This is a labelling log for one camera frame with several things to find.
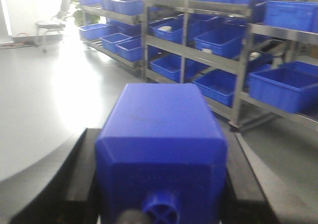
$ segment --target gray floor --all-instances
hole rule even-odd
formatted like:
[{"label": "gray floor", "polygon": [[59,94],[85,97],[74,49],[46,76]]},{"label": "gray floor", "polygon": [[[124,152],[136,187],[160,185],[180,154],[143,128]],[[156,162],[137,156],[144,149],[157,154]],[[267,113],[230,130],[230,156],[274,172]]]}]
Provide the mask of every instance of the gray floor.
[{"label": "gray floor", "polygon": [[0,181],[54,150],[78,128],[100,128],[126,83],[142,82],[108,56],[65,37],[0,50]]},{"label": "gray floor", "polygon": [[[78,128],[100,128],[126,83],[142,82],[76,36],[0,50],[0,181],[54,150]],[[251,148],[318,212],[318,136],[277,119],[244,135]]]}]

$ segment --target shelf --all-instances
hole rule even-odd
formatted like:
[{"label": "shelf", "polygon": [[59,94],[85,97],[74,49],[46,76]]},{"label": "shelf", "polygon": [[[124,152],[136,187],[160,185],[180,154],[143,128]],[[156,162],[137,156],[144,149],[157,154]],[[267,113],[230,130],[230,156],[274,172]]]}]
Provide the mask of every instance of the shelf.
[{"label": "shelf", "polygon": [[225,106],[225,105],[223,105],[223,104],[221,104],[221,103],[219,103],[219,102],[217,102],[215,100],[212,100],[212,99],[210,99],[210,98],[208,98],[206,96],[204,96],[204,98],[207,101],[209,108],[213,112],[225,117],[228,120],[231,119],[232,108],[227,107],[227,106]]},{"label": "shelf", "polygon": [[147,69],[146,70],[146,77],[158,82],[158,83],[175,83],[177,84],[177,82],[173,81],[173,80],[170,80],[150,69]]},{"label": "shelf", "polygon": [[[186,0],[144,0],[149,6],[164,5],[173,7],[175,10],[185,12]],[[189,13],[215,14],[246,18],[251,15],[251,9],[247,4],[230,4],[219,2],[208,2],[200,0],[189,0]]]},{"label": "shelf", "polygon": [[288,39],[302,43],[318,44],[318,34],[312,32],[278,28],[261,24],[251,24],[251,32],[254,34],[268,35],[271,37]]},{"label": "shelf", "polygon": [[151,35],[146,36],[148,45],[169,51],[171,53],[184,56],[188,59],[209,65],[216,69],[221,69],[232,74],[237,73],[238,61],[227,59],[213,54],[204,53],[200,50],[184,47],[181,44],[172,43],[170,41],[160,39]]},{"label": "shelf", "polygon": [[[126,15],[126,14],[120,14],[109,10],[104,10],[99,4],[96,5],[81,5],[79,4],[79,7],[82,11],[90,14],[95,14],[98,16],[104,16],[109,19],[115,19],[120,22],[130,24],[130,25],[136,25],[140,24],[143,21],[144,15]],[[156,20],[158,18],[163,17],[170,17],[170,16],[176,16],[176,11],[171,11],[170,9],[161,9],[159,11],[150,12],[150,20]]]},{"label": "shelf", "polygon": [[87,40],[87,39],[83,39],[81,38],[81,40],[86,43],[88,46],[108,55],[109,57],[123,63],[124,65],[128,66],[129,68],[135,70],[139,67],[141,67],[143,65],[143,60],[140,60],[140,61],[137,61],[137,62],[131,62],[131,61],[128,61],[124,58],[122,58],[121,56],[117,55],[117,54],[114,54],[106,49],[104,49],[102,46],[101,46],[101,41],[100,39],[94,39],[94,40]]},{"label": "shelf", "polygon": [[265,103],[260,102],[258,100],[255,100],[255,99],[249,97],[249,95],[245,92],[241,92],[240,96],[241,96],[242,100],[244,100],[248,103],[251,103],[255,106],[266,109],[266,110],[268,110],[268,111],[270,111],[278,116],[281,116],[281,117],[286,118],[290,121],[299,123],[307,128],[314,129],[314,130],[318,131],[318,119],[316,119],[316,118],[314,119],[314,118],[306,116],[304,114],[287,113],[281,109],[278,109],[278,108],[273,107],[271,105],[268,105],[268,104],[265,104]]},{"label": "shelf", "polygon": [[[172,81],[150,69],[147,69],[146,70],[146,77],[158,82],[158,83],[175,83],[177,84],[177,82],[175,81]],[[219,115],[227,118],[228,120],[230,119],[231,117],[231,113],[232,113],[232,109],[221,104],[221,103],[218,103],[217,101],[214,101],[208,97],[205,97],[205,100],[207,101],[207,104],[208,106],[210,107],[210,109],[215,112],[215,113],[218,113]]]},{"label": "shelf", "polygon": [[125,14],[119,14],[115,13],[113,11],[108,11],[102,9],[100,5],[81,5],[79,4],[79,8],[82,9],[82,11],[95,14],[98,16],[104,16],[106,18],[110,19],[116,19],[120,22],[130,24],[130,25],[136,25],[140,24],[142,21],[143,15],[125,15]]}]

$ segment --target shelf frame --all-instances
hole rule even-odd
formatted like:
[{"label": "shelf frame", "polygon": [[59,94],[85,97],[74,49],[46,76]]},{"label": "shelf frame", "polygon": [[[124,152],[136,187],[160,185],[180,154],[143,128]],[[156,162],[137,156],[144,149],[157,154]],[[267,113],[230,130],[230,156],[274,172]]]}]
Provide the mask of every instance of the shelf frame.
[{"label": "shelf frame", "polygon": [[248,18],[251,15],[251,9],[248,4],[188,0],[189,6],[186,8],[186,2],[187,0],[145,0],[147,6],[169,6],[180,12],[215,14],[238,18]]},{"label": "shelf frame", "polygon": [[231,117],[231,125],[237,129],[242,127],[241,124],[241,106],[242,101],[248,102],[255,106],[266,109],[267,111],[272,112],[280,117],[288,119],[292,122],[298,123],[302,125],[304,128],[310,128],[318,132],[318,119],[312,118],[305,114],[292,114],[287,113],[281,109],[278,109],[274,106],[268,105],[266,103],[260,102],[256,99],[249,97],[249,95],[243,92],[244,89],[244,81],[246,77],[246,67],[247,67],[247,59],[253,48],[253,38],[254,34],[261,34],[271,37],[277,37],[280,39],[285,39],[289,42],[293,47],[296,46],[297,42],[301,43],[310,43],[318,45],[318,34],[306,31],[292,30],[286,28],[278,28],[273,26],[267,26],[262,24],[248,24],[247,25],[247,37],[246,37],[246,49],[242,52],[237,85],[236,85],[236,94],[234,100],[234,112]]},{"label": "shelf frame", "polygon": [[292,122],[299,123],[299,124],[303,125],[304,127],[314,129],[316,132],[318,132],[318,119],[315,120],[315,119],[313,119],[305,114],[301,114],[301,113],[294,114],[294,113],[285,112],[285,111],[278,109],[274,106],[268,105],[266,103],[263,103],[261,101],[254,99],[254,98],[251,98],[245,92],[241,92],[240,96],[241,96],[241,99],[243,101],[246,101],[250,104],[253,104],[255,106],[266,109],[266,110],[268,110],[268,111],[270,111],[270,112],[272,112],[280,117],[283,117],[283,118],[290,120]]},{"label": "shelf frame", "polygon": [[209,65],[215,69],[221,69],[232,74],[237,73],[237,68],[239,66],[238,61],[208,54],[190,47],[184,47],[181,44],[176,44],[151,35],[146,36],[146,44],[169,51],[179,56],[184,56],[187,59],[195,60],[197,62]]}]

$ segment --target white object in bin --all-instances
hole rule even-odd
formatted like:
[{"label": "white object in bin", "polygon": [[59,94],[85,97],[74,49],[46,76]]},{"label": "white object in bin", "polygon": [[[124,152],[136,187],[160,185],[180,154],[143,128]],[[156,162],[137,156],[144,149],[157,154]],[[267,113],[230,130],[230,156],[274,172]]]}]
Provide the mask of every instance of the white object in bin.
[{"label": "white object in bin", "polygon": [[208,53],[208,54],[212,54],[212,50],[211,49],[202,49],[202,52]]},{"label": "white object in bin", "polygon": [[163,27],[160,27],[159,30],[171,32],[172,27],[171,26],[163,26]]}]

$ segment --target chair leg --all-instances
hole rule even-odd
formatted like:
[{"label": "chair leg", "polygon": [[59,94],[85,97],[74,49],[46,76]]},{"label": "chair leg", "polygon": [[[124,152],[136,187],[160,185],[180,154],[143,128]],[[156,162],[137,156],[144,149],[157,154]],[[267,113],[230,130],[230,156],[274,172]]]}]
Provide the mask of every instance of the chair leg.
[{"label": "chair leg", "polygon": [[49,30],[46,30],[45,32],[44,32],[44,35],[43,35],[43,52],[44,53],[46,53],[47,52],[47,50],[46,50],[46,35],[47,35],[47,33],[48,32],[50,32]]},{"label": "chair leg", "polygon": [[35,41],[34,41],[36,47],[39,47],[39,33],[40,33],[40,28],[36,27],[36,35],[35,35]]}]

